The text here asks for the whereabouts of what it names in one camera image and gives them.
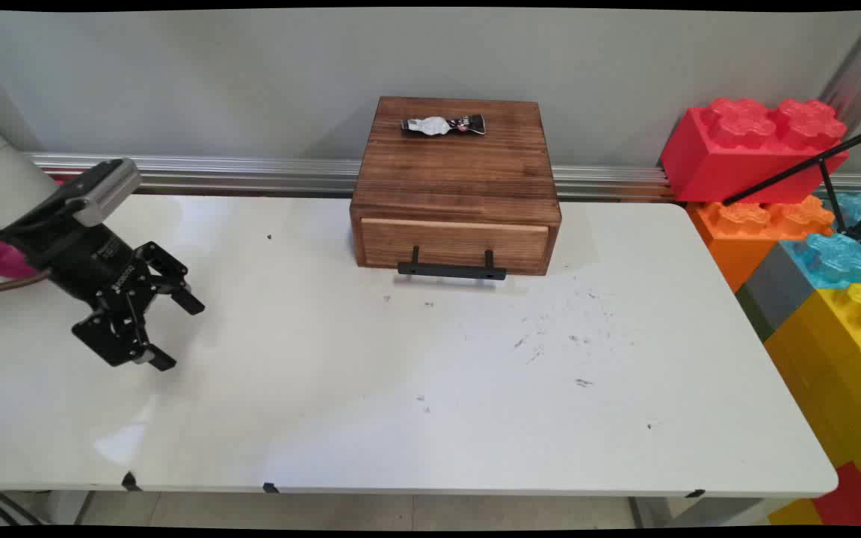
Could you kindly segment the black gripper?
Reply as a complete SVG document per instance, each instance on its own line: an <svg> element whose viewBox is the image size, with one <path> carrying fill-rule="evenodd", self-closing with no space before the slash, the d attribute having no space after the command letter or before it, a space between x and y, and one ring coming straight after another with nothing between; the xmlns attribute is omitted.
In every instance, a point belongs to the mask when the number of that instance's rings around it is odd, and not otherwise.
<svg viewBox="0 0 861 538"><path fill-rule="evenodd" d="M85 227L75 218L63 217L46 227L18 232L15 248L37 271L50 271L49 279L69 296L98 309L72 326L72 334L113 367L134 363L167 371L176 365L146 331L144 314L153 296L126 295L119 306L109 307L117 302L119 294L112 287L121 279L129 283L138 278L140 287L152 295L170 296L189 315L206 308L189 289L187 266L157 243L132 247L105 224Z"/></svg>

